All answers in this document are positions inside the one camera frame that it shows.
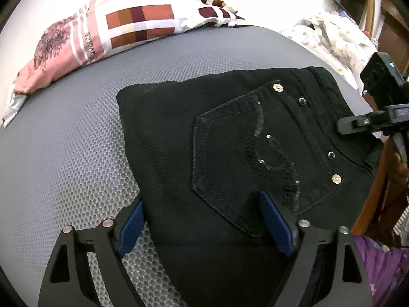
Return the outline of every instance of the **crumpled blanket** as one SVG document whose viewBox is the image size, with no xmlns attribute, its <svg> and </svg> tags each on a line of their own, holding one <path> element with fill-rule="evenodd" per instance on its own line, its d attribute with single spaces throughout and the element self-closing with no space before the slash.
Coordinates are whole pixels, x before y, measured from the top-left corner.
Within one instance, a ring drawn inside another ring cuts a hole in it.
<svg viewBox="0 0 409 307">
<path fill-rule="evenodd" d="M 362 94 L 359 75 L 377 49 L 347 17 L 318 13 L 281 34 L 327 62 Z"/>
<path fill-rule="evenodd" d="M 33 59 L 10 86 L 3 126 L 16 116 L 27 95 L 72 70 L 203 25 L 250 24 L 221 0 L 90 0 L 44 31 Z"/>
</svg>

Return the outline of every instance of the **striped fabric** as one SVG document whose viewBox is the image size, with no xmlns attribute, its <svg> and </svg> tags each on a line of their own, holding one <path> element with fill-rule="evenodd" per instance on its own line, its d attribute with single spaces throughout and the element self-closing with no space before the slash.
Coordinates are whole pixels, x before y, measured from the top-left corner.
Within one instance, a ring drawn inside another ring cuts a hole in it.
<svg viewBox="0 0 409 307">
<path fill-rule="evenodd" d="M 3 126 L 19 111 L 26 94 L 80 66 L 200 26 L 247 25 L 221 0 L 90 0 L 43 33 L 33 59 L 11 85 L 7 102 L 13 105 L 6 107 Z"/>
</svg>

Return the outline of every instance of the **purple floral cloth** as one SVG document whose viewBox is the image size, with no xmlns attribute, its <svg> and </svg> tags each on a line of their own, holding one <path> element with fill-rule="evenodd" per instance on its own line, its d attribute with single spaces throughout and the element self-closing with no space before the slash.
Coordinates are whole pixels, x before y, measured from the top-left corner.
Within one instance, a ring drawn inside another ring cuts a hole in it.
<svg viewBox="0 0 409 307">
<path fill-rule="evenodd" d="M 409 272 L 409 248 L 389 248 L 368 237 L 354 236 L 354 240 L 367 270 L 373 305 L 387 306 Z"/>
</svg>

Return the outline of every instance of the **honeycomb mesh texture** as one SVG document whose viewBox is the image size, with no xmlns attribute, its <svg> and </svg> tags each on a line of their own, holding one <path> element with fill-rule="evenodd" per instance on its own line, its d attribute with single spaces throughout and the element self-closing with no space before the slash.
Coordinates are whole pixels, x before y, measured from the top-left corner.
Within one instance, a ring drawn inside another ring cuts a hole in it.
<svg viewBox="0 0 409 307">
<path fill-rule="evenodd" d="M 31 96 L 7 129 L 0 129 L 0 264 L 28 307 L 38 305 L 61 229 L 95 227 L 138 194 L 123 148 L 115 98 L 120 89 L 233 69 L 308 65 L 328 67 L 265 28 L 204 28 L 82 67 Z M 367 113 L 365 101 L 331 72 L 352 111 Z M 147 227 L 123 263 L 147 307 L 185 306 Z M 111 306 L 93 255 L 89 264 L 102 305 Z"/>
</svg>

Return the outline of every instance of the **metal screw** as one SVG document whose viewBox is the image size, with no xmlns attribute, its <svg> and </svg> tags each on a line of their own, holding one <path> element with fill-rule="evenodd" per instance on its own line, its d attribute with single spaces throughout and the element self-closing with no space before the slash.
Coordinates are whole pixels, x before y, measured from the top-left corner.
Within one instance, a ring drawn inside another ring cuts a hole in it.
<svg viewBox="0 0 409 307">
<path fill-rule="evenodd" d="M 348 234 L 348 233 L 349 233 L 349 229 L 348 229 L 347 227 L 345 227 L 345 226 L 341 226 L 341 227 L 339 228 L 339 231 L 340 231 L 342 234 Z"/>
<path fill-rule="evenodd" d="M 282 92 L 284 90 L 283 86 L 279 83 L 274 84 L 273 89 L 277 92 Z"/>
<path fill-rule="evenodd" d="M 114 225 L 114 221 L 112 219 L 105 219 L 102 222 L 103 227 L 111 227 L 112 225 Z"/>
<path fill-rule="evenodd" d="M 340 184 L 342 181 L 341 177 L 338 174 L 334 174 L 332 176 L 332 179 L 333 179 L 333 183 L 336 183 L 336 184 Z"/>
<path fill-rule="evenodd" d="M 298 225 L 300 225 L 301 227 L 304 227 L 304 228 L 308 228 L 308 227 L 311 226 L 311 223 L 310 223 L 308 220 L 301 219 L 301 220 L 298 222 Z"/>
<path fill-rule="evenodd" d="M 67 225 L 66 227 L 63 228 L 64 233 L 70 233 L 71 231 L 72 231 L 72 226 L 71 225 Z"/>
<path fill-rule="evenodd" d="M 307 104 L 307 100 L 305 99 L 305 98 L 300 98 L 300 99 L 298 99 L 298 103 L 300 104 L 300 105 L 306 105 Z"/>
</svg>

